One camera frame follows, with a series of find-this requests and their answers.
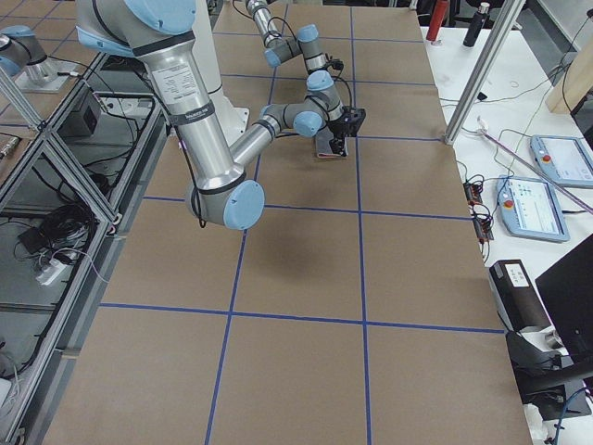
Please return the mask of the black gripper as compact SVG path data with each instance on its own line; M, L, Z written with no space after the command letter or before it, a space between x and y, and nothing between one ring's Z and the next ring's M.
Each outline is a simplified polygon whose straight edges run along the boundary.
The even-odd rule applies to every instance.
M342 114L336 120L328 122L328 128L334 135L334 138L330 140L330 148L332 153L337 156L345 156L347 154L344 111L345 107L342 108Z

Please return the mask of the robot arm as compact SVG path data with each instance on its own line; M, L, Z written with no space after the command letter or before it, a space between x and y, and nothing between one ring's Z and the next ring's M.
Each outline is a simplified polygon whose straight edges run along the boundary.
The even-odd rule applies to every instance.
M342 72L344 62L322 50L319 31L314 24L304 26L297 33L293 33L285 21L284 25L290 34L284 35L275 26L275 21L281 18L271 14L270 4L271 1L245 1L246 11L259 30L265 46L264 57L271 68L278 68L286 61L302 57L307 74L328 69Z
M276 29L268 5L246 2L265 44L265 58L275 68L302 56L309 75L307 93L300 103L265 107L233 144L225 138L213 95L201 75L217 60L202 62L194 55L196 1L81 1L76 6L82 45L133 57L145 65L191 165L193 183L186 196L190 211L202 222L234 230L248 229L259 220L265 194L260 184L247 179L246 167L284 130L304 137L329 130L331 151L345 156L346 138L357 136L366 118L365 109L341 100L316 26L308 25L285 38Z

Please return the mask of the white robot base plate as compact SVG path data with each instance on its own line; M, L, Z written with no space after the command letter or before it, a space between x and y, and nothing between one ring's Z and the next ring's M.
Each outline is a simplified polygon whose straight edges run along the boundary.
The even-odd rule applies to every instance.
M221 128L229 146L234 144L246 131L250 111L248 108L230 107L221 115Z

